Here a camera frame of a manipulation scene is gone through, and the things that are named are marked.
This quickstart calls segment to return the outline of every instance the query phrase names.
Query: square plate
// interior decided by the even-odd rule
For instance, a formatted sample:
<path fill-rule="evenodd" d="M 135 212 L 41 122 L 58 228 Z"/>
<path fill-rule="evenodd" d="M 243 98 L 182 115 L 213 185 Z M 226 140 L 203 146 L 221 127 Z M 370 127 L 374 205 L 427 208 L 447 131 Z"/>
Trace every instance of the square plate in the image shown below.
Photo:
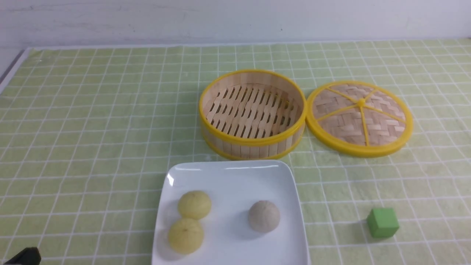
<path fill-rule="evenodd" d="M 179 255 L 167 242 L 180 218 L 177 204 L 188 191 L 203 190 L 212 201 L 201 219 L 204 241 L 190 255 Z M 253 231 L 248 211 L 259 200 L 273 202 L 281 213 L 270 233 Z M 153 265 L 307 265 L 308 243 L 298 192 L 288 165 L 277 160 L 199 162 L 170 169 L 163 184 L 155 224 Z"/>

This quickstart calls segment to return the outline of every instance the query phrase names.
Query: green checkered tablecloth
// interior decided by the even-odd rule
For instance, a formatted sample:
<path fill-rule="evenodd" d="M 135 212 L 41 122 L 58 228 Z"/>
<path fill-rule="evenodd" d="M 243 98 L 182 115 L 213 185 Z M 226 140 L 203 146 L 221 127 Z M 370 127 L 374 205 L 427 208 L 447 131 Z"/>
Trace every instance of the green checkered tablecloth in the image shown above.
<path fill-rule="evenodd" d="M 471 40 L 28 50 L 0 96 L 0 261 L 149 264 L 160 190 L 178 163 L 219 161 L 197 101 L 219 75 L 274 70 L 309 95 L 353 79 L 414 115 L 399 152 L 354 158 L 310 132 L 295 175 L 313 264 L 471 263 Z M 372 207 L 401 228 L 372 239 Z"/>

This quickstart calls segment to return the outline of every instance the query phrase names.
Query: woven bamboo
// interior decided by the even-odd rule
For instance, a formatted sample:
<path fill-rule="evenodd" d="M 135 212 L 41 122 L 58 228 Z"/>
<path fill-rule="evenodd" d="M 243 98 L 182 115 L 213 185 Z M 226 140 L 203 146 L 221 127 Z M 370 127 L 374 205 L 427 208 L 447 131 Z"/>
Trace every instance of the woven bamboo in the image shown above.
<path fill-rule="evenodd" d="M 201 96 L 203 136 L 229 159 L 278 158 L 299 142 L 305 106 L 302 91 L 286 77 L 263 70 L 229 73 Z"/>
<path fill-rule="evenodd" d="M 376 157 L 399 150 L 412 133 L 412 116 L 388 91 L 362 82 L 335 82 L 308 99 L 308 124 L 334 149 Z"/>

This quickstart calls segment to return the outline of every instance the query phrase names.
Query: black object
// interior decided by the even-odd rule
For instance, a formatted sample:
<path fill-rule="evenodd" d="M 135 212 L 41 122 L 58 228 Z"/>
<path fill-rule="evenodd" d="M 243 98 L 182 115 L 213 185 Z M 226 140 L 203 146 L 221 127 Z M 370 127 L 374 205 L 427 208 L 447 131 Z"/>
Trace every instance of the black object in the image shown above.
<path fill-rule="evenodd" d="M 38 248 L 25 248 L 5 264 L 39 265 L 39 263 L 41 263 L 41 255 Z"/>

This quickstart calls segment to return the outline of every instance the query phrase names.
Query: bamboo steamer basket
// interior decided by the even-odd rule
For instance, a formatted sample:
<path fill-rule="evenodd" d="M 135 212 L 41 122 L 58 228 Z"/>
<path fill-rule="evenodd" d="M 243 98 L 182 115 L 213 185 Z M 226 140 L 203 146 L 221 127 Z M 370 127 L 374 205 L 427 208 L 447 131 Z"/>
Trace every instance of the bamboo steamer basket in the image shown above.
<path fill-rule="evenodd" d="M 339 81 L 314 90 L 307 123 L 325 145 L 356 157 L 381 157 L 411 137 L 413 117 L 391 92 L 360 81 Z"/>
<path fill-rule="evenodd" d="M 301 89 L 265 70 L 223 75 L 206 87 L 199 102 L 204 140 L 232 160 L 285 156 L 301 140 L 306 113 Z"/>

